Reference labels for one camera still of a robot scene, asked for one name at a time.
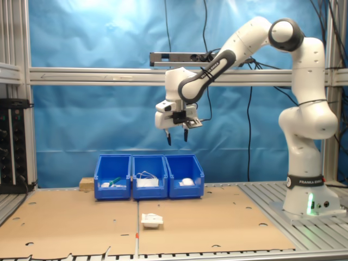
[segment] cable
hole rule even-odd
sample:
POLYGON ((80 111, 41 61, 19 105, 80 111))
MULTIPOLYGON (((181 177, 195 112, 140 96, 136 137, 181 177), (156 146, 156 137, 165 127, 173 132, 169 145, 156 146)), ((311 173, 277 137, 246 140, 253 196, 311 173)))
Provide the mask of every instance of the cable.
POLYGON ((288 95, 286 92, 282 91, 281 89, 279 89, 276 86, 273 86, 276 90, 280 91, 281 93, 285 94, 296 106, 298 106, 298 104, 290 97, 290 95, 288 95))
MULTIPOLYGON (((207 26, 207 18, 208 18, 208 9, 207 9, 207 3, 206 3, 206 0, 203 0, 204 1, 204 8, 206 10, 206 19, 204 21, 204 28, 203 28, 203 41, 204 41, 204 46, 206 48, 206 52, 208 52, 208 48, 207 48, 207 43, 206 43, 206 26, 207 26)), ((209 72, 206 71, 204 68, 201 67, 201 69, 205 72, 205 74, 209 77, 209 72)), ((213 118, 213 110, 212 110, 212 102, 210 101, 210 97, 209 97, 209 87, 207 87, 207 96, 208 96, 208 101, 209 101, 209 107, 210 107, 210 118, 209 119, 203 119, 201 120, 201 122, 203 121, 210 121, 212 118, 213 118)))
POLYGON ((212 57, 212 53, 213 51, 217 51, 217 50, 220 50, 221 48, 216 48, 216 49, 213 49, 213 50, 210 50, 209 52, 205 53, 204 55, 201 54, 200 55, 200 61, 202 62, 205 62, 205 61, 212 61, 214 59, 214 57, 212 57))
POLYGON ((339 35, 339 31, 337 30, 337 25, 336 25, 336 22, 335 22, 335 20, 334 20, 334 17, 335 17, 335 16, 334 16, 334 14, 333 14, 333 10, 332 10, 332 6, 331 6, 330 1, 328 1, 328 7, 329 7, 330 14, 331 14, 331 18, 332 18, 333 30, 334 30, 334 33, 335 33, 335 36, 336 36, 336 40, 337 40, 337 42, 338 42, 338 45, 339 45, 339 47, 340 47, 340 48, 338 48, 338 51, 339 51, 339 53, 340 53, 342 63, 343 63, 343 65, 344 65, 344 67, 346 67, 345 59, 344 59, 344 57, 343 57, 343 54, 342 54, 342 50, 341 50, 341 49, 343 49, 344 54, 345 54, 345 57, 347 58, 348 56, 347 56, 345 47, 344 47, 344 45, 343 45, 343 43, 342 43, 341 37, 340 37, 340 35, 339 35))
POLYGON ((208 9, 207 9, 207 3, 206 0, 204 1, 204 8, 206 9, 206 20, 204 21, 204 28, 203 28, 203 41, 204 41, 204 46, 206 47, 206 52, 208 52, 208 48, 207 48, 207 43, 206 43, 206 26, 207 26, 207 18, 208 18, 208 9))
POLYGON ((268 65, 268 64, 263 64, 263 63, 260 63, 260 62, 256 62, 257 64, 261 64, 261 65, 263 65, 263 66, 266 66, 266 67, 269 67, 269 68, 273 68, 273 69, 277 69, 277 70, 281 70, 280 68, 278 68, 278 67, 275 67, 275 66, 271 66, 271 65, 268 65))
POLYGON ((322 42, 324 43, 324 46, 326 46, 325 29, 324 29, 324 26, 323 26, 323 24, 322 24, 321 16, 319 15, 318 10, 316 9, 316 7, 315 7, 313 1, 310 0, 310 2, 311 2, 312 6, 313 6, 313 8, 314 8, 314 10, 315 10, 315 12, 316 12, 316 15, 317 15, 318 18, 319 18, 320 27, 321 27, 322 42))
POLYGON ((170 44, 169 29, 168 29, 167 0, 164 0, 164 9, 165 9, 165 25, 167 26, 167 36, 168 36, 168 43, 169 43, 169 52, 171 53, 172 47, 170 44))
POLYGON ((307 101, 307 102, 301 102, 299 104, 299 106, 306 104, 306 103, 309 103, 309 102, 323 102, 323 101, 327 101, 327 99, 317 99, 317 100, 311 100, 311 101, 307 101))
POLYGON ((203 121, 210 121, 213 118, 212 103, 211 103, 210 97, 209 97, 209 86, 207 87, 207 96, 208 96, 209 107, 210 107, 210 118, 203 119, 203 120, 201 120, 201 122, 203 122, 203 121))
POLYGON ((346 150, 345 147, 343 147, 343 146, 341 145, 341 142, 337 139, 336 134, 334 135, 334 137, 335 137, 335 139, 336 139, 336 141, 337 141, 337 143, 338 143, 338 146, 339 146, 339 147, 343 150, 343 152, 348 156, 348 151, 346 150))
POLYGON ((2 223, 5 223, 10 217, 13 216, 13 214, 20 208, 21 205, 23 205, 23 203, 25 202, 25 200, 27 199, 28 197, 28 194, 29 194, 29 189, 28 189, 28 185, 27 185, 27 182, 26 182, 26 179, 20 175, 18 176, 18 180, 21 181, 25 187, 26 187, 26 194, 24 196, 24 198, 22 198, 22 200, 19 202, 19 204, 16 206, 16 208, 12 211, 12 213, 10 215, 8 215, 3 221, 2 223))
POLYGON ((339 186, 339 185, 326 185, 327 187, 331 187, 331 188, 340 188, 340 189, 348 189, 348 187, 345 187, 345 186, 339 186))
POLYGON ((252 86, 250 86, 250 96, 249 96, 249 102, 248 102, 248 107, 246 109, 246 115, 248 116, 248 122, 249 122, 249 142, 248 142, 248 167, 247 167, 247 180, 250 182, 250 146, 251 146, 251 121, 250 121, 250 115, 249 115, 249 108, 250 108, 250 103, 251 103, 251 97, 252 97, 252 86))

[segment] blue backdrop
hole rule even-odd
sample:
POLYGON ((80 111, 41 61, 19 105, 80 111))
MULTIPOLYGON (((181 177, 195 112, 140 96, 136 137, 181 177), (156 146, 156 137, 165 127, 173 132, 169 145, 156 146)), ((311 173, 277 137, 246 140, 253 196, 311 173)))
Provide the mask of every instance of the blue backdrop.
MULTIPOLYGON (((294 19, 321 38, 319 20, 303 0, 207 0, 208 49, 219 48, 245 22, 294 19)), ((203 0, 167 0, 172 52, 205 52, 203 0)), ((30 0, 32 66, 149 68, 149 52, 168 52, 164 0, 30 0)), ((290 54, 264 47, 254 57, 291 68, 290 54)), ((92 177, 106 153, 197 155, 206 182, 246 181, 249 87, 212 87, 213 119, 172 130, 172 146, 154 126, 163 86, 34 86, 39 186, 74 187, 92 177)), ((288 151, 278 116, 292 103, 272 87, 256 87, 250 107, 252 181, 285 180, 288 151)), ((209 117, 206 95, 199 116, 209 117)))

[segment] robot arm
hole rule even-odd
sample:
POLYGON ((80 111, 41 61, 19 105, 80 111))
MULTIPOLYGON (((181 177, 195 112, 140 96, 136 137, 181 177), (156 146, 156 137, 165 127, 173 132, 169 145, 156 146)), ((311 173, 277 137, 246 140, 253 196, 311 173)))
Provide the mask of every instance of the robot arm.
POLYGON ((185 141, 188 129, 201 127, 194 104, 205 89, 230 67, 245 61, 261 47, 271 44, 282 51, 293 51, 303 41, 298 25, 290 19, 271 24, 263 17, 255 17, 239 28, 223 45, 217 56, 199 73, 185 68, 168 70, 165 75, 166 100, 156 105, 155 124, 165 129, 171 144, 169 128, 183 126, 185 141))
POLYGON ((313 141, 332 137, 338 125, 326 101, 324 47, 320 40, 306 38, 291 19, 270 24, 256 17, 238 29, 199 73, 185 68, 167 71, 166 100, 156 105, 156 127, 165 129, 170 144, 168 129, 181 125, 187 141, 188 129, 202 126, 194 103, 207 86, 268 44, 291 54, 291 89, 299 102, 298 107, 288 108, 279 116, 289 150, 288 191, 283 208, 300 216, 345 214, 338 196, 324 185, 320 152, 313 141))

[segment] cardboard sheet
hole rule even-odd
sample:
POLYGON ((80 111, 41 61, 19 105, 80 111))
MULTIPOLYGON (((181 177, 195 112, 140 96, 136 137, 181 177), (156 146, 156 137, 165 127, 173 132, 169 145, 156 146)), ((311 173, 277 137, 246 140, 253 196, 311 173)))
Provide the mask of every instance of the cardboard sheet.
POLYGON ((237 187, 205 188, 196 200, 141 201, 142 213, 160 215, 164 224, 140 224, 140 254, 295 248, 237 187))
POLYGON ((93 192, 38 191, 0 227, 0 259, 59 259, 104 254, 109 247, 109 254, 134 254, 137 214, 134 201, 96 202, 93 192))

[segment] blue storage bin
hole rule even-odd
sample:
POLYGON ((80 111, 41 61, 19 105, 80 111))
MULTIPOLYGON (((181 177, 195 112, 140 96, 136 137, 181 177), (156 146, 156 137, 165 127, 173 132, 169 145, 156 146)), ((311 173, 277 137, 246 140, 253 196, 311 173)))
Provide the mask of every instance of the blue storage bin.
POLYGON ((131 158, 132 155, 100 155, 94 173, 94 197, 97 200, 118 200, 131 197, 131 158), (116 184, 123 188, 101 188, 101 184, 120 177, 116 184))
POLYGON ((133 156, 132 168, 133 198, 135 200, 168 197, 168 172, 163 155, 135 155, 133 156), (138 187, 136 185, 136 174, 143 171, 151 173, 158 178, 158 187, 138 187))
POLYGON ((170 198, 195 198, 204 194, 204 173, 195 155, 167 155, 170 198), (191 178, 193 186, 180 186, 184 178, 191 178))

